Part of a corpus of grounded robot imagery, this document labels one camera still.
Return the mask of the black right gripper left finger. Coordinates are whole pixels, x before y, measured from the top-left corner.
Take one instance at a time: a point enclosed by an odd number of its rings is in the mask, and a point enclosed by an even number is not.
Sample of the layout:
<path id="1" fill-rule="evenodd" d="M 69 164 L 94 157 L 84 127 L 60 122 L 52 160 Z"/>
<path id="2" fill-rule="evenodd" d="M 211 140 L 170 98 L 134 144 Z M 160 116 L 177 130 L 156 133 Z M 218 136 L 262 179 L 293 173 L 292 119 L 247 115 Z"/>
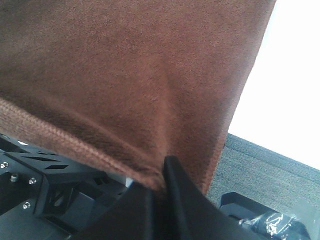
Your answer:
<path id="1" fill-rule="evenodd" d="M 73 240 L 153 240 L 154 195 L 133 182 L 123 196 L 95 223 Z"/>

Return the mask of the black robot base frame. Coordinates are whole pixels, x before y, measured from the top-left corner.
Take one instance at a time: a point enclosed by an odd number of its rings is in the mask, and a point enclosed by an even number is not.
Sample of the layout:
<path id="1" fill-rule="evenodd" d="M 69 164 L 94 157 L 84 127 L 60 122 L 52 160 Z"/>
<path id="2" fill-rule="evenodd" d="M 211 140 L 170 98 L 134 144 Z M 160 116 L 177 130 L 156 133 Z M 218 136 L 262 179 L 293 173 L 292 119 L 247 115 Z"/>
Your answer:
<path id="1" fill-rule="evenodd" d="M 57 153 L 0 137 L 0 237 L 69 240 L 96 222 L 131 184 Z"/>

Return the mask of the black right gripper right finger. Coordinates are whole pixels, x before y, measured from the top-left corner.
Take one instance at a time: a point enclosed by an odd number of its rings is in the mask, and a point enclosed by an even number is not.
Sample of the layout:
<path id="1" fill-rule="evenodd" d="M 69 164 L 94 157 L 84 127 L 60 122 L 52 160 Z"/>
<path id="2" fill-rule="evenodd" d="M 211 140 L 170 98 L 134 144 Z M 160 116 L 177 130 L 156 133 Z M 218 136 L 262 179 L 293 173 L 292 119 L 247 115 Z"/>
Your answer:
<path id="1" fill-rule="evenodd" d="M 166 156 L 162 174 L 174 240 L 256 240 L 258 236 L 220 212 L 198 189 L 176 156 Z"/>

